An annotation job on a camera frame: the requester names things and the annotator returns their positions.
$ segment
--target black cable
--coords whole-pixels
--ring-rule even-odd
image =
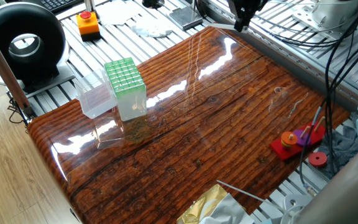
[[[276,39],[286,43],[286,44],[292,44],[292,45],[297,45],[297,46],[302,46],[302,47],[331,47],[334,44],[337,43],[337,40],[332,40],[332,41],[328,41],[328,42],[305,42],[305,41],[299,41],[299,40],[293,40],[291,38],[288,37],[282,37],[278,34],[274,34],[270,31],[268,31],[267,29],[261,27],[260,25],[258,25],[257,23],[255,23],[254,21],[251,21],[253,24],[255,24],[257,27],[259,27],[260,29],[262,29],[263,31],[265,31],[266,33],[272,35],[273,37],[275,37]]]
[[[329,155],[331,158],[329,161],[329,166],[330,166],[331,173],[333,176],[335,175],[334,163],[336,163],[336,160],[335,160],[334,153],[333,153],[333,119],[332,119],[333,113],[332,113],[331,93],[332,93],[332,91],[335,91],[335,89],[331,88],[331,87],[332,87],[332,85],[337,86],[337,84],[334,84],[334,83],[336,82],[336,80],[338,79],[338,77],[340,76],[341,73],[338,72],[338,74],[335,76],[332,84],[330,85],[329,84],[329,68],[331,66],[331,62],[334,58],[336,50],[339,48],[339,45],[345,39],[347,34],[350,34],[351,32],[355,31],[357,26],[358,26],[358,16],[353,21],[353,23],[347,28],[345,33],[339,38],[338,43],[334,46],[333,51],[331,52],[331,55],[329,56],[327,66],[326,66],[326,73],[325,73],[326,92],[327,92],[327,96],[326,96],[326,131],[328,132],[328,149],[329,149]],[[343,71],[343,69],[345,68],[347,63],[348,63],[348,61],[345,61],[344,65],[341,68],[341,72]]]
[[[313,128],[314,128],[314,125],[312,124],[312,125],[311,125],[311,128],[310,128],[310,130],[309,130],[309,135],[308,135],[308,137],[306,138],[306,144],[303,146],[303,149],[302,149],[302,152],[301,152],[301,164],[299,165],[299,176],[300,176],[301,183],[302,183],[302,185],[304,186],[304,188],[307,188],[307,185],[305,184],[305,181],[303,180],[302,162],[303,162],[303,158],[304,158],[304,156],[305,156],[306,146],[308,145],[307,143],[308,143],[309,140],[310,140],[310,136],[311,136],[311,132],[313,131]]]
[[[338,39],[337,43],[335,44],[334,48],[333,48],[333,51],[331,52],[331,55],[328,59],[328,62],[327,62],[327,66],[326,66],[326,72],[325,72],[325,79],[326,79],[326,92],[327,92],[327,95],[324,99],[324,101],[321,103],[320,105],[320,108],[323,107],[324,103],[326,104],[326,131],[328,129],[328,140],[329,140],[329,153],[330,153],[330,156],[331,156],[331,162],[330,162],[330,168],[331,168],[331,172],[334,171],[334,168],[333,168],[333,160],[334,160],[334,153],[333,153],[333,149],[332,149],[332,108],[331,108],[331,93],[333,91],[335,91],[336,87],[343,81],[344,77],[350,72],[350,70],[353,68],[353,66],[358,62],[358,58],[355,59],[355,61],[353,62],[353,64],[347,69],[347,71],[343,74],[343,76],[339,79],[339,81],[337,82],[336,80],[338,79],[338,77],[340,76],[340,73],[338,72],[338,74],[335,76],[332,84],[330,85],[329,84],[329,67],[331,65],[331,62],[332,62],[332,59],[336,53],[336,50],[339,48],[340,44],[342,43],[342,41],[348,36],[348,35],[354,35],[354,31],[356,30],[356,27],[358,26],[358,15],[356,17],[356,19],[352,22],[352,24],[347,28],[347,30],[343,33],[343,35]],[[345,61],[343,67],[345,67],[349,61],[356,55],[356,54],[352,54],[352,56],[349,57],[350,55],[350,52],[351,52],[351,47],[349,49],[349,53],[348,53],[348,56],[347,56],[347,60]],[[303,162],[303,158],[304,158],[304,155],[305,155],[305,151],[306,151],[306,145],[303,147],[303,150],[301,152],[301,158],[300,158],[300,179],[301,179],[301,182],[302,184],[304,185],[304,187],[307,187],[307,185],[305,185],[305,181],[303,180],[303,173],[302,173],[302,162]]]
[[[198,1],[195,0],[195,4],[196,4],[196,8],[198,10],[198,12],[200,13],[200,16],[205,19],[206,18],[206,13],[204,12],[204,10],[201,10],[200,7],[198,6]]]
[[[12,111],[12,114],[10,115],[9,117],[9,122],[11,123],[14,123],[14,124],[21,124],[21,123],[24,123],[24,126],[25,128],[27,128],[27,125],[28,123],[26,122],[25,118],[24,118],[24,115],[22,114],[20,108],[19,108],[19,105],[16,103],[16,101],[14,101],[13,98],[11,98],[9,100],[9,106],[7,107],[7,110],[10,110]],[[21,117],[22,117],[22,120],[21,121],[13,121],[12,118],[13,116],[18,113]]]
[[[263,18],[263,17],[261,17],[261,16],[258,16],[258,15],[255,15],[255,17],[257,17],[257,18],[259,18],[259,19],[262,19],[263,21],[265,21],[265,22],[267,22],[267,23],[269,23],[269,24],[271,24],[271,25],[273,25],[273,26],[275,26],[275,27],[279,27],[279,28],[281,28],[281,29],[285,29],[285,30],[287,30],[287,31],[292,31],[292,32],[305,32],[305,33],[327,32],[327,31],[330,31],[330,30],[339,28],[339,27],[341,27],[341,26],[343,26],[343,25],[345,24],[345,22],[344,22],[344,23],[342,23],[342,24],[340,24],[340,25],[338,25],[338,26],[335,26],[335,27],[333,27],[333,28],[326,29],[326,30],[305,31],[305,30],[295,30],[295,29],[291,29],[291,28],[286,28],[286,27],[284,27],[284,26],[281,26],[281,25],[279,25],[279,24],[276,24],[276,23],[274,23],[274,22],[271,22],[271,21],[269,21],[268,19],[265,19],[265,18]]]

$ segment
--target golden wrapper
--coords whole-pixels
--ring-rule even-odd
[[[198,224],[200,218],[208,217],[215,210],[218,203],[227,195],[227,192],[219,185],[211,187],[207,192],[178,218],[177,224]]]

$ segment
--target laminate floor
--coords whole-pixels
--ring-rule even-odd
[[[9,122],[9,98],[0,85],[0,223],[79,223],[48,173],[24,124]],[[18,114],[13,121],[20,121]]]

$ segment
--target glossy wood grain surface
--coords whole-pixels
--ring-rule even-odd
[[[217,179],[266,198],[299,163],[281,162],[269,143],[310,122],[323,100],[215,28],[138,69],[146,116],[123,123],[113,110],[91,120],[73,100],[29,125],[84,223],[175,223]],[[334,125],[348,115],[335,107]],[[228,191],[249,213],[259,205]]]

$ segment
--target red ring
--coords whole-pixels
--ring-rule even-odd
[[[80,17],[82,19],[89,19],[92,16],[92,13],[90,12],[81,12]]]
[[[309,163],[314,167],[322,167],[327,164],[327,155],[323,152],[314,152],[309,156]]]

